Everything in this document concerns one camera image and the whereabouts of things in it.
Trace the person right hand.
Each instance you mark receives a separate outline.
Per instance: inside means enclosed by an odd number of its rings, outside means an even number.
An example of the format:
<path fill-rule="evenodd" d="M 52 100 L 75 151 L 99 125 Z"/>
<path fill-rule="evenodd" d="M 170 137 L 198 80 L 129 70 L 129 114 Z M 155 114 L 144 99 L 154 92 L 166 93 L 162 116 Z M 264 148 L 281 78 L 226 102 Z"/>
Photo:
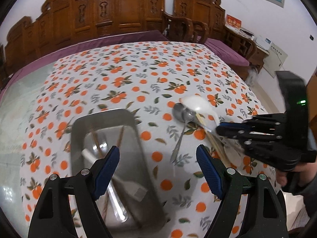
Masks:
<path fill-rule="evenodd" d="M 295 179 L 295 183 L 304 186 L 310 183 L 316 175 L 316 162 L 314 163 L 298 163 L 296 167 L 288 172 L 276 170 L 276 181 L 281 186 L 286 186 L 288 182 Z"/>

